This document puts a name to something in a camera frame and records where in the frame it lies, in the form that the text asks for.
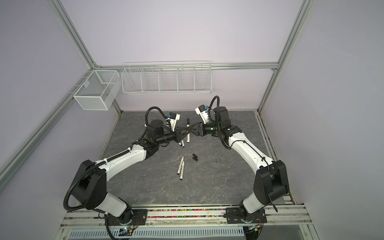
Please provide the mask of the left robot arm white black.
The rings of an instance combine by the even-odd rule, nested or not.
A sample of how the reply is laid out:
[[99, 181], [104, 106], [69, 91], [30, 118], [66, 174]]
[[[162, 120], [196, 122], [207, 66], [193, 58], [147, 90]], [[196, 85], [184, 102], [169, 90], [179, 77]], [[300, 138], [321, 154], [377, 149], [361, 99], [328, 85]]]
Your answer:
[[133, 217], [132, 207], [126, 201], [108, 193], [107, 182], [130, 166], [149, 159], [160, 146], [172, 141], [182, 143], [193, 126], [177, 127], [173, 122], [171, 119], [167, 120], [166, 126], [161, 120], [146, 123], [141, 137], [127, 150], [96, 162], [82, 162], [65, 194], [64, 209], [69, 212], [93, 210], [113, 216], [122, 224], [130, 222]]

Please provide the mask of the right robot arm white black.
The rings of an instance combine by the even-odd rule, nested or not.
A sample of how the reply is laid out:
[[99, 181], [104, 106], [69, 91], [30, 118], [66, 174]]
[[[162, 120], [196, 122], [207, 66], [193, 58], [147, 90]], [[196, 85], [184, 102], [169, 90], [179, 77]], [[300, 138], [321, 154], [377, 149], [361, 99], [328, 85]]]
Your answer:
[[238, 126], [232, 125], [225, 107], [214, 108], [213, 117], [209, 111], [210, 108], [205, 105], [195, 109], [203, 121], [194, 125], [196, 130], [193, 134], [219, 138], [225, 148], [235, 150], [255, 173], [253, 193], [240, 203], [243, 215], [251, 215], [288, 194], [290, 187], [286, 165], [265, 155]]

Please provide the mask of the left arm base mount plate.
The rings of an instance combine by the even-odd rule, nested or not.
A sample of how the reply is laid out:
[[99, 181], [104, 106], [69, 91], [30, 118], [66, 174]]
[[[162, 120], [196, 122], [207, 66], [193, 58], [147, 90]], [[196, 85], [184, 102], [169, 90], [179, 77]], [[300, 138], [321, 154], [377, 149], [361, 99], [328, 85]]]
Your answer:
[[147, 209], [133, 209], [124, 212], [120, 217], [108, 214], [107, 224], [109, 226], [142, 226], [146, 224], [147, 216]]

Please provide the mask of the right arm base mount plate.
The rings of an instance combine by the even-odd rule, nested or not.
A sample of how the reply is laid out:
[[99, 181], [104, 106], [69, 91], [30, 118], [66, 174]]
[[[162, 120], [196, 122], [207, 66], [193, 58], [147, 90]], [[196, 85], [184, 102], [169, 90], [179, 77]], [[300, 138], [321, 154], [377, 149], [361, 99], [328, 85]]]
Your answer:
[[267, 222], [265, 209], [248, 213], [242, 207], [226, 208], [224, 218], [228, 224], [264, 224]]

